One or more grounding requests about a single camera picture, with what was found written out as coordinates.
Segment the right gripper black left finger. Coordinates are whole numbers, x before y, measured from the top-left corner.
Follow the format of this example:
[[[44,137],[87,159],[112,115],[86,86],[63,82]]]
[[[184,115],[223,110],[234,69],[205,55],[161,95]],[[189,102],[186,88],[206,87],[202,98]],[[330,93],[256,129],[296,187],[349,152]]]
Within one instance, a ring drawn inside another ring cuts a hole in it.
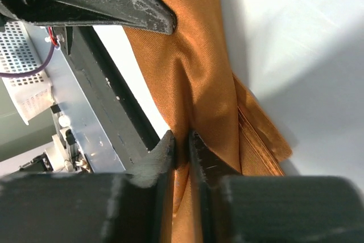
[[[1,178],[2,242],[170,242],[175,137],[117,173]]]

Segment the orange cloth napkin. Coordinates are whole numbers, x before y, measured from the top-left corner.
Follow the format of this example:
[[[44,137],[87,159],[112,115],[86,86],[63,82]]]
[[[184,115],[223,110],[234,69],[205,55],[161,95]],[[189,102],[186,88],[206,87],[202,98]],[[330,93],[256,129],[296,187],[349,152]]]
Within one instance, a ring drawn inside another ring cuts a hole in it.
[[[194,242],[188,133],[195,130],[227,164],[248,176],[282,176],[291,148],[233,74],[220,0],[162,0],[173,34],[125,28],[133,53],[177,145],[173,242]]]

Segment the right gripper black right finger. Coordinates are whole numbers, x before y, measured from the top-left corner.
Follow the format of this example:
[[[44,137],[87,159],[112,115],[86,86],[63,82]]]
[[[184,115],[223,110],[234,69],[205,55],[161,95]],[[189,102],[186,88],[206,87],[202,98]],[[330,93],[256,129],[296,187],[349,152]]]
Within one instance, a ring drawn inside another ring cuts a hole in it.
[[[244,176],[189,134],[197,242],[362,242],[363,198],[336,176]]]

